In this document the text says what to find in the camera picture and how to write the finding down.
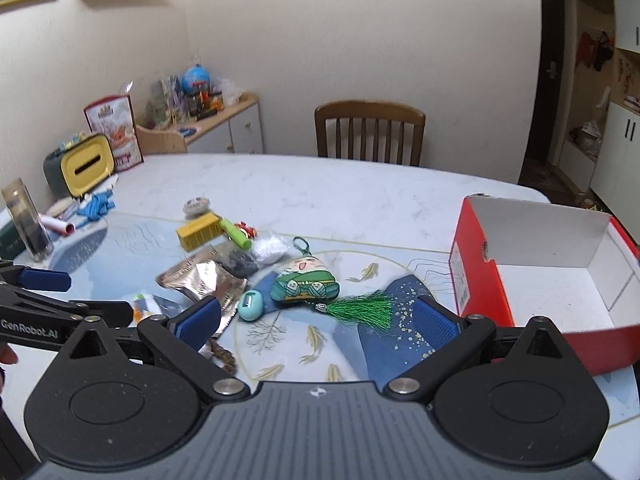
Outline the person's left hand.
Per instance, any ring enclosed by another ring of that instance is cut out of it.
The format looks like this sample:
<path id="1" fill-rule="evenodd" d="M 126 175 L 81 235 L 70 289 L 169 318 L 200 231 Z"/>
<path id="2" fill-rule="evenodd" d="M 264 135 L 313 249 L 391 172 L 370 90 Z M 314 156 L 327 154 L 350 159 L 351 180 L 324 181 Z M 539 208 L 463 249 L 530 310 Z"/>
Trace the person's left hand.
<path id="1" fill-rule="evenodd" d="M 18 356 L 15 351 L 7 344 L 2 344 L 0 348 L 0 390 L 3 389 L 6 383 L 6 371 L 4 369 L 17 363 Z"/>

